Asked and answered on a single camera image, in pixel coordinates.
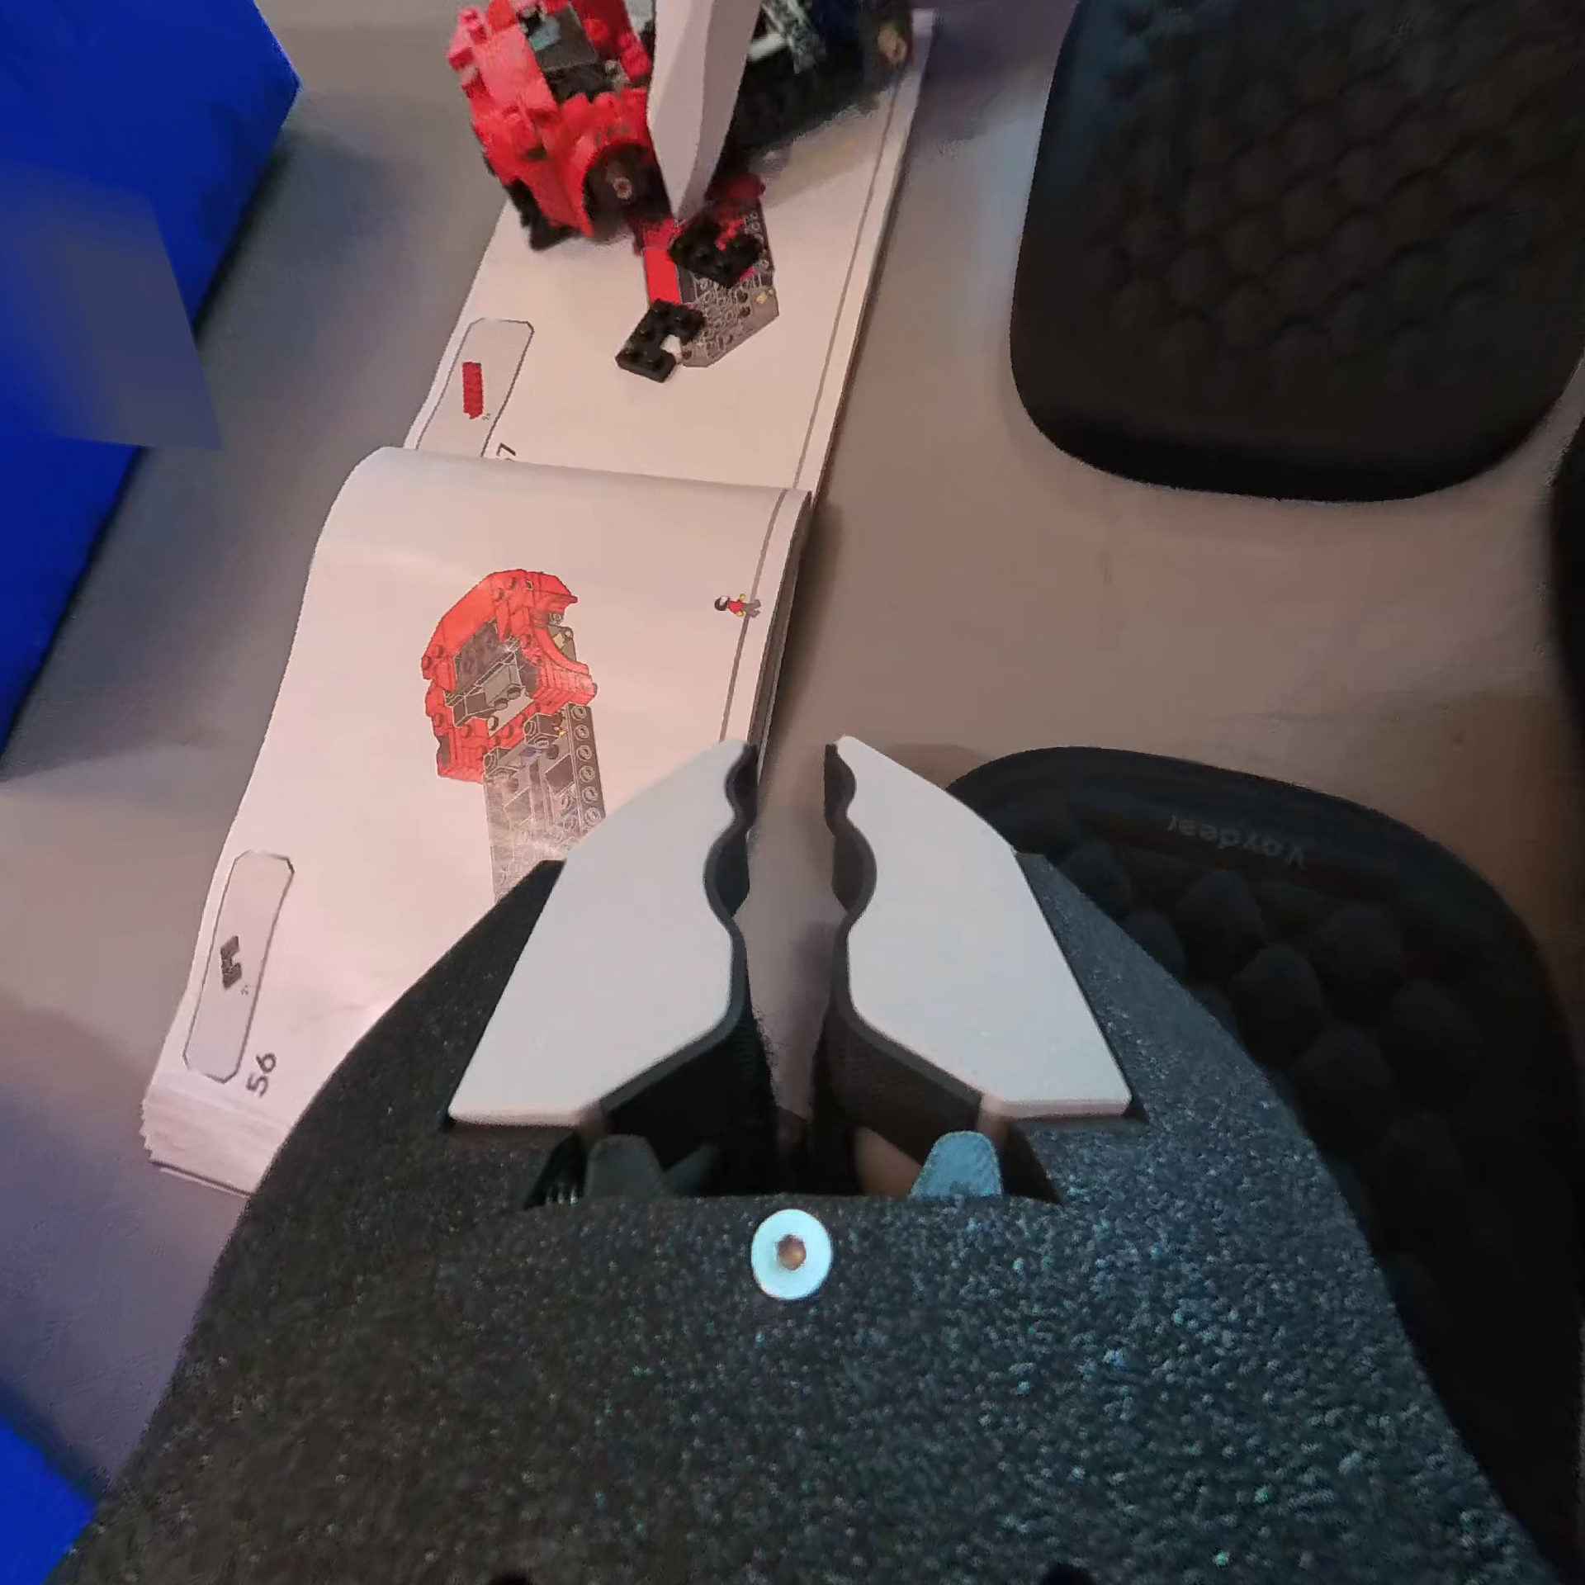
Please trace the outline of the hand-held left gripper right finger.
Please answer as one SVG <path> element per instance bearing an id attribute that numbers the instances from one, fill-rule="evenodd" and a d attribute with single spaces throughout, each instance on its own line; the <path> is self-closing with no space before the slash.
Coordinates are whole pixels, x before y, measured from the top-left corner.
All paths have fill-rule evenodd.
<path id="1" fill-rule="evenodd" d="M 824 1071 L 876 1137 L 1007 1137 L 1131 1103 L 1016 852 L 871 746 L 824 752 L 833 950 Z"/>

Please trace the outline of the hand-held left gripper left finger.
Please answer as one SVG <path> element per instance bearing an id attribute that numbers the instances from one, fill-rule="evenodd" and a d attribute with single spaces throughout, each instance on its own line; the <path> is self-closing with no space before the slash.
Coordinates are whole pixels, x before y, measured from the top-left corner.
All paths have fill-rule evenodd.
<path id="1" fill-rule="evenodd" d="M 758 752 L 724 740 L 644 788 L 552 880 L 448 1122 L 722 1139 L 761 1088 L 735 912 Z"/>

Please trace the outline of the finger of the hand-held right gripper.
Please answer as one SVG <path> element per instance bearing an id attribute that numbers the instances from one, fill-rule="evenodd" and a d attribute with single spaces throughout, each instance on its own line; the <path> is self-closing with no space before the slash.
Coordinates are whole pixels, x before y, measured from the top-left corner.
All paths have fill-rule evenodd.
<path id="1" fill-rule="evenodd" d="M 671 214 L 695 214 L 720 163 L 759 3 L 656 3 L 646 131 Z"/>

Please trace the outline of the red and black lego car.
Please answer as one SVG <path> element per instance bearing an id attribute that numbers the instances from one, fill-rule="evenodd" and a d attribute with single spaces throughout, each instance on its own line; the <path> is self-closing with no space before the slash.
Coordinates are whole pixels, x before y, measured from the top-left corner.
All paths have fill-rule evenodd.
<path id="1" fill-rule="evenodd" d="M 718 169 L 699 210 L 754 163 L 890 88 L 914 52 L 897 3 L 759 4 Z M 646 131 L 654 52 L 622 3 L 493 3 L 459 12 L 446 50 L 480 159 L 526 244 L 671 220 Z"/>

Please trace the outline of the black and red lego piece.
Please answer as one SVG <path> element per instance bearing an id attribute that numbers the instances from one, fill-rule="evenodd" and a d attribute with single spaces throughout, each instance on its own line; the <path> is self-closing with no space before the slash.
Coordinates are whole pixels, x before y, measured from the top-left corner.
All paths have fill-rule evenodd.
<path id="1" fill-rule="evenodd" d="M 778 318 L 759 186 L 726 188 L 686 225 L 627 223 L 644 310 L 616 354 L 624 372 L 663 384 L 676 369 L 709 369 Z"/>

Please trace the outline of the lego instruction booklet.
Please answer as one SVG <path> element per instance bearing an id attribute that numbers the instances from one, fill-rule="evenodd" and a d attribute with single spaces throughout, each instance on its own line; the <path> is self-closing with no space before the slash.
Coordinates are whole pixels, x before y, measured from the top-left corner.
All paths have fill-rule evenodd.
<path id="1" fill-rule="evenodd" d="M 616 367 L 631 237 L 499 212 L 401 448 L 316 540 L 142 1103 L 148 1159 L 246 1197 L 378 1018 L 535 865 L 724 740 L 763 744 L 805 527 L 914 123 L 890 88 L 759 157 L 778 318 Z"/>

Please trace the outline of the black quilted chair seat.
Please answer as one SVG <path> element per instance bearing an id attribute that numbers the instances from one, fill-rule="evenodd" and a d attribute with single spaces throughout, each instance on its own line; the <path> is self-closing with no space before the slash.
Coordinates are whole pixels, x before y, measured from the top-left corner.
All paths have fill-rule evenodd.
<path id="1" fill-rule="evenodd" d="M 1529 931 L 1367 806 L 1050 746 L 948 793 L 1058 869 L 1267 1076 L 1327 1163 L 1458 1435 L 1580 1582 L 1580 1095 Z"/>
<path id="2" fill-rule="evenodd" d="M 1020 406 L 1118 478 L 1465 484 L 1580 363 L 1580 3 L 1086 3 L 1009 314 Z"/>

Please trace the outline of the blue plastic bin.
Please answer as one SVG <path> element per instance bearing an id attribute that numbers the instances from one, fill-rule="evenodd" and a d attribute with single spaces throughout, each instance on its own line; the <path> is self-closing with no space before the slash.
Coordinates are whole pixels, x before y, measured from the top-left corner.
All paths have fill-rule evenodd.
<path id="1" fill-rule="evenodd" d="M 3 740 L 131 467 L 222 446 L 195 329 L 297 88 L 256 4 L 1 4 Z"/>
<path id="2" fill-rule="evenodd" d="M 103 1493 L 37 1439 L 1 1422 L 1 1582 L 39 1584 L 69 1552 Z"/>

